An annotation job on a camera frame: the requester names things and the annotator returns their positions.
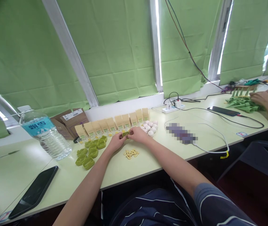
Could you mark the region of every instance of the bottle label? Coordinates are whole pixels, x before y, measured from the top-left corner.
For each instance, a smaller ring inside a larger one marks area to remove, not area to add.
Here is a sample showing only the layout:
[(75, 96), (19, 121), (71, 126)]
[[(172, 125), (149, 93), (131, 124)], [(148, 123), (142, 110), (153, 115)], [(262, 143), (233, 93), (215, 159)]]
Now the bottle label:
[(29, 135), (34, 137), (54, 128), (55, 126), (48, 117), (43, 117), (35, 122), (30, 121), (24, 123), (22, 124), (22, 127), (29, 133)]

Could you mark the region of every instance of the green toy part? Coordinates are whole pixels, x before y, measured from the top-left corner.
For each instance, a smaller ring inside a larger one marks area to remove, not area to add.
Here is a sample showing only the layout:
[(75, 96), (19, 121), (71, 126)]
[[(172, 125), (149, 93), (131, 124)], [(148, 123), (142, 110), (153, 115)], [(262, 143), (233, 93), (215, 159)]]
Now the green toy part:
[(92, 148), (89, 150), (88, 157), (96, 158), (98, 155), (98, 150), (96, 148)]
[(99, 141), (105, 141), (105, 142), (107, 142), (107, 140), (108, 140), (107, 136), (102, 136), (102, 137), (99, 139)]
[(83, 162), (83, 167), (85, 170), (89, 170), (92, 166), (94, 166), (95, 162), (91, 157), (87, 157)]
[(103, 149), (106, 146), (106, 142), (103, 140), (97, 144), (97, 149)]
[(91, 141), (87, 141), (87, 142), (85, 142), (85, 148), (88, 148), (88, 147), (90, 147), (91, 146)]
[(93, 149), (93, 148), (97, 148), (97, 144), (91, 144), (91, 146), (89, 147), (89, 151), (90, 149)]
[(94, 144), (97, 144), (99, 142), (98, 139), (94, 140), (94, 141), (91, 141), (91, 143), (94, 143)]
[(86, 159), (86, 157), (87, 157), (87, 156), (86, 156), (85, 154), (79, 156), (79, 157), (77, 158), (75, 164), (76, 164), (77, 166), (82, 165), (83, 162), (84, 162), (84, 160)]
[(88, 149), (83, 148), (83, 149), (81, 149), (81, 150), (77, 150), (76, 155), (77, 155), (77, 156), (80, 156), (80, 155), (82, 155), (82, 154), (87, 154), (87, 152), (88, 152)]

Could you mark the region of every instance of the person's left hand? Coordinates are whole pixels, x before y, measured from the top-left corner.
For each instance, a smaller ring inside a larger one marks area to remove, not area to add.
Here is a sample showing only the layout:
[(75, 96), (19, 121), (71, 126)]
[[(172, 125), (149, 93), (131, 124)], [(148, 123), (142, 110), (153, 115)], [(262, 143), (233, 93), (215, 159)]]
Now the person's left hand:
[(127, 136), (122, 137), (122, 132), (115, 134), (109, 145), (106, 148), (106, 151), (109, 151), (111, 154), (113, 154), (117, 149), (119, 149), (124, 141), (127, 139)]

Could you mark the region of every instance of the small yellow clip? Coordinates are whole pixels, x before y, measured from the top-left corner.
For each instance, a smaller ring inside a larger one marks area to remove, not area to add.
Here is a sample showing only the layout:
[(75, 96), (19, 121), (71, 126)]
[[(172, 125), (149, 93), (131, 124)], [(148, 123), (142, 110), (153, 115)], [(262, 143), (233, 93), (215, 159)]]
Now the small yellow clip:
[(226, 158), (228, 158), (229, 157), (229, 152), (227, 151), (227, 155), (226, 156), (221, 156), (220, 158), (221, 159), (226, 159)]

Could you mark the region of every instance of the phone screen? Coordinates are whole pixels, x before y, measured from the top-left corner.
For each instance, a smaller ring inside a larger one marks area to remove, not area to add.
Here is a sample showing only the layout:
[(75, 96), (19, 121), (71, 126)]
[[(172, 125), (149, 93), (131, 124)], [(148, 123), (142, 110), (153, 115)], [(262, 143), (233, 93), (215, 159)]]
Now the phone screen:
[(58, 170), (58, 166), (54, 166), (41, 172), (37, 178), (33, 181), (29, 189), (26, 191), (22, 199), (13, 209), (9, 215), (9, 219), (16, 218), (21, 214), (36, 207), (45, 194), (50, 182), (52, 181), (55, 173)]
[(216, 112), (219, 112), (219, 113), (222, 113), (222, 114), (225, 114), (225, 115), (229, 115), (229, 116), (235, 116), (235, 115), (240, 114), (240, 112), (238, 112), (238, 111), (233, 111), (233, 110), (220, 108), (220, 107), (215, 107), (215, 106), (209, 107), (207, 109), (212, 110), (212, 111), (216, 111)]

